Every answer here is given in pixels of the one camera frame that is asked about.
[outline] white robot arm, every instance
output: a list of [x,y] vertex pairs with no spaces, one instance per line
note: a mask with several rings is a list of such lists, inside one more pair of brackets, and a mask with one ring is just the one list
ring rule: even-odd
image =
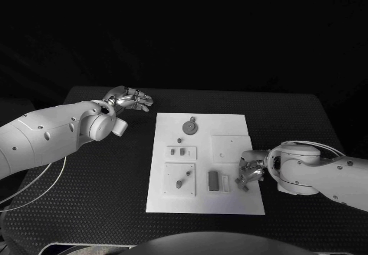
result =
[[120,86],[103,100],[36,110],[0,127],[0,179],[44,166],[113,132],[122,136],[127,122],[117,118],[124,108],[149,111],[153,99]]
[[368,160],[352,157],[321,158],[321,151],[286,142],[272,151],[246,151],[240,160],[238,186],[262,180],[264,168],[277,189],[293,195],[322,193],[332,201],[368,211]]

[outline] table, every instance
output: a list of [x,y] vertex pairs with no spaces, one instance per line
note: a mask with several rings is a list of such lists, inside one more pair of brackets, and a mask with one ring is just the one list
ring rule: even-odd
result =
[[[110,88],[74,87],[65,104],[101,99]],[[123,137],[113,134],[68,156],[65,173],[49,193],[5,220],[15,254],[38,254],[51,243],[137,245],[195,231],[247,233],[312,251],[368,253],[368,212],[324,195],[277,191],[266,174],[260,182],[266,216],[146,213],[156,113],[244,114],[254,149],[288,140],[311,140],[342,150],[321,102],[313,95],[231,91],[142,89],[155,99],[149,113],[124,110]],[[31,201],[52,184],[62,160],[13,200]],[[29,171],[22,186],[44,168]]]

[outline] white cable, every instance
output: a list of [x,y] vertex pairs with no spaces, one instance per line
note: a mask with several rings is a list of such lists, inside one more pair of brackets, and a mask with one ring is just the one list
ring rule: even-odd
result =
[[48,167],[45,168],[44,172],[41,173],[41,175],[35,178],[35,180],[28,184],[28,186],[16,193],[13,194],[9,198],[6,198],[3,201],[0,201],[0,203],[6,202],[10,198],[13,198],[16,195],[19,195],[28,188],[29,186],[35,183],[35,181],[41,178],[41,176],[46,173],[49,167],[51,167],[52,163],[49,163]]
[[324,149],[329,150],[337,156],[347,156],[341,151],[338,151],[335,148],[332,148],[331,146],[322,144],[322,143],[318,143],[318,142],[309,142],[309,141],[288,141],[288,142],[295,142],[295,143],[305,143],[308,145],[313,145],[313,146],[319,146],[322,147]]
[[34,202],[48,193],[48,191],[52,189],[52,187],[54,187],[54,185],[57,184],[57,182],[58,182],[58,180],[59,180],[59,177],[61,177],[61,175],[62,175],[62,173],[64,173],[65,163],[67,163],[67,157],[65,157],[65,159],[64,159],[64,167],[62,167],[62,169],[61,169],[59,176],[58,176],[58,178],[57,178],[54,184],[51,185],[51,187],[46,189],[46,191],[45,191],[31,202],[28,202],[25,205],[22,205],[22,206],[19,206],[19,207],[16,207],[16,208],[8,209],[8,210],[0,210],[0,213],[3,213],[3,212],[6,212],[6,211],[13,211],[13,210],[22,208],[23,206],[28,206],[31,203],[34,203]]

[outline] black table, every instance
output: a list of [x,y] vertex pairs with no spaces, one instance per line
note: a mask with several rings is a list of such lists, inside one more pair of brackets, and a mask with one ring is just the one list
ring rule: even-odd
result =
[[[101,99],[110,88],[75,87],[65,104]],[[254,149],[309,140],[342,150],[321,102],[312,95],[142,89],[155,99],[149,113],[124,110],[123,137],[85,144],[68,157],[49,193],[5,220],[15,254],[38,254],[51,243],[137,245],[162,236],[230,231],[264,236],[312,251],[368,253],[368,212],[324,195],[277,191],[267,174],[260,182],[266,216],[146,213],[156,113],[244,114]],[[62,160],[13,200],[31,201],[52,184]],[[29,171],[25,186],[44,168]]]

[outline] black background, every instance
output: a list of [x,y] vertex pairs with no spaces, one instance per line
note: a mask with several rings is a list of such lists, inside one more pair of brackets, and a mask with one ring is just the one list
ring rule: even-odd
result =
[[347,153],[367,157],[364,1],[64,7],[2,23],[2,97],[39,109],[77,85],[311,93]]

